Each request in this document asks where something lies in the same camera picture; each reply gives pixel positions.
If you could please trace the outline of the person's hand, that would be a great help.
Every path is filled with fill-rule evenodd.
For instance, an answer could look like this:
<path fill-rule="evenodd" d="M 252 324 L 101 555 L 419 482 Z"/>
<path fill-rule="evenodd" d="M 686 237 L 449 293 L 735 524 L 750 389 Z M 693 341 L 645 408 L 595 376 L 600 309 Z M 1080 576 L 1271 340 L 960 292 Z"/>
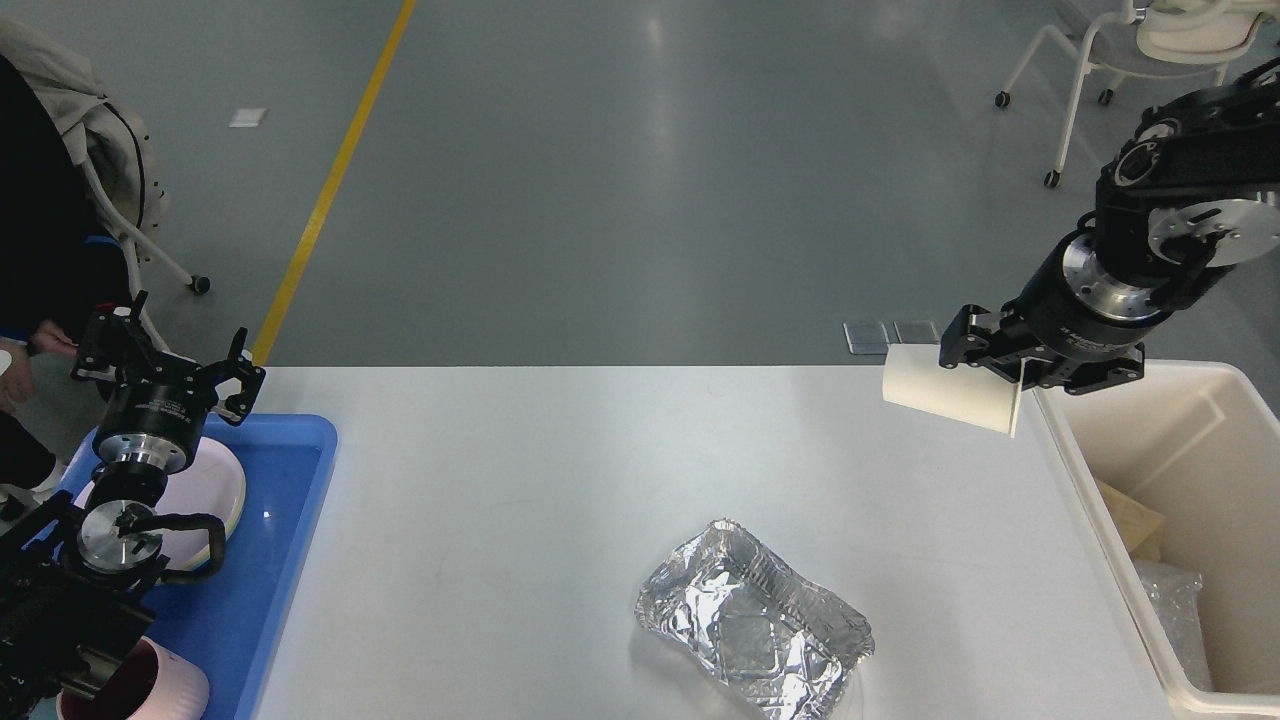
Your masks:
<path fill-rule="evenodd" d="M 1 410 L 15 415 L 22 404 L 36 396 L 36 383 L 32 357 L 38 354 L 54 354 L 74 357 L 78 343 L 51 319 L 41 322 L 27 341 L 8 337 L 1 340 L 1 350 L 9 356 L 9 364 L 1 375 Z"/>

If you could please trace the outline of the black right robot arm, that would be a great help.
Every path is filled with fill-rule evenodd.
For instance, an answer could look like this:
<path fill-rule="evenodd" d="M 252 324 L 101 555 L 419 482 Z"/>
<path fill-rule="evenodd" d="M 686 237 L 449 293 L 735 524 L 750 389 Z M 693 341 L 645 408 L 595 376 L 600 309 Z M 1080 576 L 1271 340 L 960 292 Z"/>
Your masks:
<path fill-rule="evenodd" d="M 1088 395 L 1144 375 L 1146 337 L 1277 247 L 1277 60 L 1143 111 L 1079 218 L 1000 310 L 968 304 L 938 364 Z"/>

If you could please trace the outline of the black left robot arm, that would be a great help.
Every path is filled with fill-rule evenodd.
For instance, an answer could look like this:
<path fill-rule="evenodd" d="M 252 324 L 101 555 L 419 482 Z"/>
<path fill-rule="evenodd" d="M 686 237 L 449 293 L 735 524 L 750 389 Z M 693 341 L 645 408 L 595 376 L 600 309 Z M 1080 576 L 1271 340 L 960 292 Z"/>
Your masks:
<path fill-rule="evenodd" d="M 160 512 L 169 479 L 195 461 L 210 415 L 232 427 L 265 380 L 239 328 L 212 363 L 161 350 L 145 301 L 92 313 L 70 369 L 111 393 L 92 439 L 90 497 L 64 489 L 3 533 L 3 716 L 27 719 L 67 691 L 95 698 L 154 624 L 145 596 L 191 585 L 225 562 L 227 525 L 210 512 Z"/>

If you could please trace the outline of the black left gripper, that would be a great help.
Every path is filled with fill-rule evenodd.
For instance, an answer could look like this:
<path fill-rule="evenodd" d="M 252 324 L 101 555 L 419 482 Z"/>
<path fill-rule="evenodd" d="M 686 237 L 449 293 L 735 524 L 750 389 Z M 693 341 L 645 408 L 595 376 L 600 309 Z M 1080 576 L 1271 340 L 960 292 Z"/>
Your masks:
<path fill-rule="evenodd" d="M 195 387 L 152 382 L 165 372 L 163 354 L 145 324 L 148 292 L 129 304 L 90 315 L 70 369 L 76 382 L 118 386 L 93 437 L 105 462 L 148 462 L 168 474 L 192 465 L 209 414 L 239 427 L 253 411 L 268 378 L 246 343 L 248 329 L 232 337 L 225 357 L 195 372 Z"/>

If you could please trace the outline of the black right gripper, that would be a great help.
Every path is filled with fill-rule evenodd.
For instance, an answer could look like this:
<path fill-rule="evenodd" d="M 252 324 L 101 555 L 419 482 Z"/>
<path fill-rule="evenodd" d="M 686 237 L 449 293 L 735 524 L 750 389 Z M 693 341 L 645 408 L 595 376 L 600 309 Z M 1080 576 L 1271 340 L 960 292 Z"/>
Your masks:
<path fill-rule="evenodd" d="M 1171 318 L 1151 287 L 1106 270 L 1091 232 L 1071 232 L 998 311 L 965 304 L 940 340 L 938 365 L 992 372 L 1015 386 L 1089 395 L 1140 380 L 1146 337 Z"/>

